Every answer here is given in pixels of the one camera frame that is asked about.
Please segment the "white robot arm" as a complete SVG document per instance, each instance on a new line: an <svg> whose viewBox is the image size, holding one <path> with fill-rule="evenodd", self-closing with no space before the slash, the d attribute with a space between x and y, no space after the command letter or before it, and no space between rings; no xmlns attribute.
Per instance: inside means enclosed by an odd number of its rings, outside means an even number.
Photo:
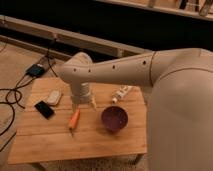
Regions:
<svg viewBox="0 0 213 171"><path fill-rule="evenodd" d="M150 171L213 171L213 52L186 48L94 63L80 52L60 78L77 103L91 99L89 84L151 87L147 105Z"/></svg>

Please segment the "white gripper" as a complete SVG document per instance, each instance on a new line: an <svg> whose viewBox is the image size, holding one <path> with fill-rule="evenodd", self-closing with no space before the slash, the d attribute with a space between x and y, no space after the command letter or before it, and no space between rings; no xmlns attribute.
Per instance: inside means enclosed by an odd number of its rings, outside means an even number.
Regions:
<svg viewBox="0 0 213 171"><path fill-rule="evenodd" d="M91 99L91 89L89 83L77 83L70 86L71 88L71 99L72 111L75 113L78 104L88 103L90 100L90 105L94 110L97 110L96 101L94 98Z"/></svg>

